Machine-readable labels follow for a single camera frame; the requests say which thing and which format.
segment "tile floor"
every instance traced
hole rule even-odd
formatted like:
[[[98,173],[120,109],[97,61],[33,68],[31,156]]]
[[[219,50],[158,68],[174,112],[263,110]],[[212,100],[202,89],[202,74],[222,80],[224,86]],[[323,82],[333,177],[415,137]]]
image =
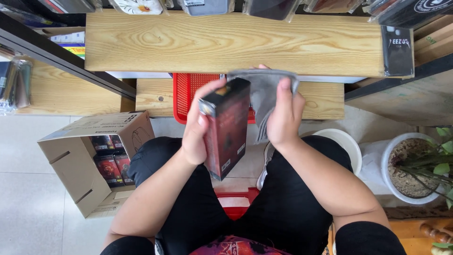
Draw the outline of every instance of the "tile floor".
[[[338,128],[357,142],[372,142],[412,132],[404,123],[345,106],[339,121],[304,121],[299,133]],[[79,119],[78,116],[0,117],[0,255],[98,254],[112,218],[86,220],[78,211],[36,141]],[[184,125],[172,118],[151,120],[156,136],[181,137]],[[265,145],[253,145],[255,125],[247,131],[246,157],[217,191],[244,191],[256,185],[263,167]],[[375,194],[389,194],[385,187],[365,181]]]

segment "hand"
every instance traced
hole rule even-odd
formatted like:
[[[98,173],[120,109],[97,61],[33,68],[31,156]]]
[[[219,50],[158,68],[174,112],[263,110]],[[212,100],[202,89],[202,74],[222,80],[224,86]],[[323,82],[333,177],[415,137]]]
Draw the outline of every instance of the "hand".
[[[226,79],[211,81],[195,92],[190,110],[187,113],[187,123],[181,146],[181,152],[190,164],[199,165],[206,160],[206,146],[203,136],[207,131],[209,122],[206,116],[200,113],[198,99],[225,86],[226,83]]]
[[[260,69],[268,69],[260,64]],[[305,98],[297,92],[291,93],[291,80],[283,78],[277,87],[277,102],[274,111],[267,120],[267,137],[277,149],[299,138],[299,126],[304,112]]]

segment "sneaker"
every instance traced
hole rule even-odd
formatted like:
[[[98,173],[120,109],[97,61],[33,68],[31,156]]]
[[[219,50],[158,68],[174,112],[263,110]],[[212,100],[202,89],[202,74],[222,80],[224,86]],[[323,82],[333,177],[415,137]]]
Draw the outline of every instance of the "sneaker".
[[[272,159],[274,152],[275,152],[274,146],[272,146],[272,144],[270,142],[267,143],[266,148],[264,149],[263,171],[261,172],[260,177],[258,177],[258,181],[256,182],[256,188],[258,190],[261,190],[263,188],[264,179],[267,176],[266,166],[267,166],[267,163],[269,163],[269,161]]]

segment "red stool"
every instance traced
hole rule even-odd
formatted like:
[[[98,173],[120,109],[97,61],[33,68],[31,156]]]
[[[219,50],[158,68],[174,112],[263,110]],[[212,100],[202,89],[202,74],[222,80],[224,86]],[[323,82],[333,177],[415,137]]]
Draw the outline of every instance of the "red stool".
[[[246,197],[249,199],[249,203],[252,204],[255,197],[259,194],[257,188],[249,188],[248,192],[216,192],[217,198],[219,197]],[[247,211],[247,207],[224,207],[226,215],[232,220],[239,219]]]

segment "gray cloth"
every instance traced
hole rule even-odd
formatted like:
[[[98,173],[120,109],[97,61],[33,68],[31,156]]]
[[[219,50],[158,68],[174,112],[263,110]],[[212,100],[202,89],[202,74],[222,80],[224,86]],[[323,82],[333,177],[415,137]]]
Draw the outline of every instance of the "gray cloth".
[[[268,142],[267,119],[275,108],[277,100],[277,85],[280,79],[288,77],[291,80],[291,92],[297,92],[299,81],[297,74],[276,69],[240,69],[226,75],[227,81],[242,78],[250,81],[250,102],[255,110],[255,122],[258,125],[258,137],[255,144]]]

